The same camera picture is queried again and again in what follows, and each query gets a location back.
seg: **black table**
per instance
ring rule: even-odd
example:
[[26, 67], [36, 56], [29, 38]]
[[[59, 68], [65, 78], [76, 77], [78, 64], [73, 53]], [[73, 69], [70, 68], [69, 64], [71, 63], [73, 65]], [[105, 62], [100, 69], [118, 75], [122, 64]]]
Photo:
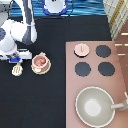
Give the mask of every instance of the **black table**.
[[14, 64], [0, 62], [1, 128], [66, 128], [66, 41], [111, 41], [107, 16], [42, 19], [36, 21], [36, 28], [38, 39], [33, 45], [17, 44], [33, 56], [45, 52], [51, 70], [36, 75], [28, 60], [22, 65], [23, 74], [15, 77]]

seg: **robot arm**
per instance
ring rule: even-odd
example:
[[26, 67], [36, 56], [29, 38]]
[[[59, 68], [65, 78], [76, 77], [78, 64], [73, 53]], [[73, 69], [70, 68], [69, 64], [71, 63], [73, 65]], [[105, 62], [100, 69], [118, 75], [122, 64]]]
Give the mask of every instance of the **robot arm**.
[[15, 0], [20, 6], [23, 16], [23, 23], [12, 24], [11, 35], [13, 39], [26, 45], [33, 44], [37, 39], [35, 22], [33, 18], [33, 6], [31, 0]]
[[31, 0], [14, 0], [21, 8], [23, 22], [6, 20], [0, 28], [0, 52], [11, 54], [17, 50], [15, 41], [26, 45], [33, 44], [37, 39], [37, 32], [33, 18], [33, 6]]

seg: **stove burner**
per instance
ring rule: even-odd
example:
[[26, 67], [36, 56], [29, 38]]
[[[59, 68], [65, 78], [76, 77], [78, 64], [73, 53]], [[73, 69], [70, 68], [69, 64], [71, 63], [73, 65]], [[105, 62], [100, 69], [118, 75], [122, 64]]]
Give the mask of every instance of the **stove burner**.
[[111, 49], [106, 45], [99, 45], [96, 48], [96, 54], [100, 57], [106, 58], [111, 54]]
[[89, 64], [87, 64], [86, 62], [79, 62], [75, 66], [75, 72], [79, 76], [82, 76], [82, 77], [87, 76], [89, 75], [90, 71], [91, 71], [91, 68]]
[[112, 76], [115, 73], [114, 66], [109, 62], [100, 63], [98, 70], [103, 76]]

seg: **stove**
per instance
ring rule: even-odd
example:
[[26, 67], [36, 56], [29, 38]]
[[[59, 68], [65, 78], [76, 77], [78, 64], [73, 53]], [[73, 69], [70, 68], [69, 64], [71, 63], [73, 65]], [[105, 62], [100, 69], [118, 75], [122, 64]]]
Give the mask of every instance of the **stove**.
[[[81, 90], [96, 86], [107, 91], [115, 103], [126, 91], [114, 41], [66, 42], [66, 128], [90, 128], [77, 115], [75, 102]], [[106, 128], [128, 128], [128, 111], [116, 111]]]

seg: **pink stovetop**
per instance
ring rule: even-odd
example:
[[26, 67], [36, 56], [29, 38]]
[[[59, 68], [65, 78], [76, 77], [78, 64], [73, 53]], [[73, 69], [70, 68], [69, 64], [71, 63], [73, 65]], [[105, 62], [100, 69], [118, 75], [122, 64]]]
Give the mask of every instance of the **pink stovetop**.
[[[90, 53], [79, 58], [74, 54], [74, 48], [79, 43], [85, 43], [90, 48]], [[95, 50], [98, 45], [107, 45], [111, 48], [111, 55], [107, 58], [97, 56]], [[115, 67], [112, 76], [103, 76], [98, 71], [101, 62], [111, 62]], [[91, 72], [86, 77], [80, 77], [75, 73], [75, 65], [78, 62], [87, 62]], [[125, 100], [126, 87], [117, 55], [115, 42], [113, 41], [78, 41], [66, 42], [66, 128], [90, 128], [77, 116], [75, 100], [77, 94], [88, 86], [97, 86], [106, 90], [115, 103]], [[113, 121], [105, 128], [128, 128], [128, 111], [116, 111]]]

